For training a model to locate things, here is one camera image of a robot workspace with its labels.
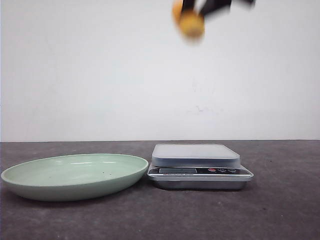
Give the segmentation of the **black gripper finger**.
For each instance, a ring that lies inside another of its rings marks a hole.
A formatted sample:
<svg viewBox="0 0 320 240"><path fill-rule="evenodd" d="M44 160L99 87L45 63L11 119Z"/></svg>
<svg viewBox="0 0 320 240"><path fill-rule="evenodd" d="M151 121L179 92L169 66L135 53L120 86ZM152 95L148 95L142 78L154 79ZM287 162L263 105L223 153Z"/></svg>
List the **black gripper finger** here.
<svg viewBox="0 0 320 240"><path fill-rule="evenodd" d="M195 0L183 0L181 6L181 12L193 11L195 7Z"/></svg>
<svg viewBox="0 0 320 240"><path fill-rule="evenodd" d="M199 13L208 16L223 8L230 8L231 3L231 0L206 0Z"/></svg>

